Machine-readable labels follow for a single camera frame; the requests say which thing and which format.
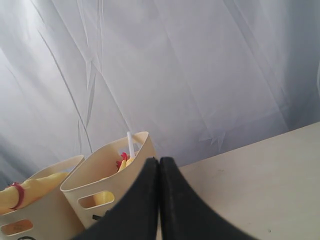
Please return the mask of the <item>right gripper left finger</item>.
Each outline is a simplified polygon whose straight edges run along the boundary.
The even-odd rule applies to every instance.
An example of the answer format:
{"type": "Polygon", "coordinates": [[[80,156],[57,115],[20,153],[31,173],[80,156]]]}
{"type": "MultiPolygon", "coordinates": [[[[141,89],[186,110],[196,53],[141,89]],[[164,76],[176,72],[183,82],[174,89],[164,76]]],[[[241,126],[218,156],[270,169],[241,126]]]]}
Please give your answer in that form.
{"type": "Polygon", "coordinates": [[[159,213],[159,162],[146,159],[120,201],[74,240],[155,240],[159,213]]]}

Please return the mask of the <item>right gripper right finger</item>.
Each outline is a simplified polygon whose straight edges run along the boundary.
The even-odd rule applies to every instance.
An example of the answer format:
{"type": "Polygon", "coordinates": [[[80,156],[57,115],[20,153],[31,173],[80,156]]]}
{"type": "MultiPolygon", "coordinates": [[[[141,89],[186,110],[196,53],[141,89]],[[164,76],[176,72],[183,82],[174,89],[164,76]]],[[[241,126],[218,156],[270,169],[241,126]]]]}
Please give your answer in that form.
{"type": "Polygon", "coordinates": [[[212,210],[172,157],[159,161],[159,210],[164,240],[254,240],[212,210]]]}

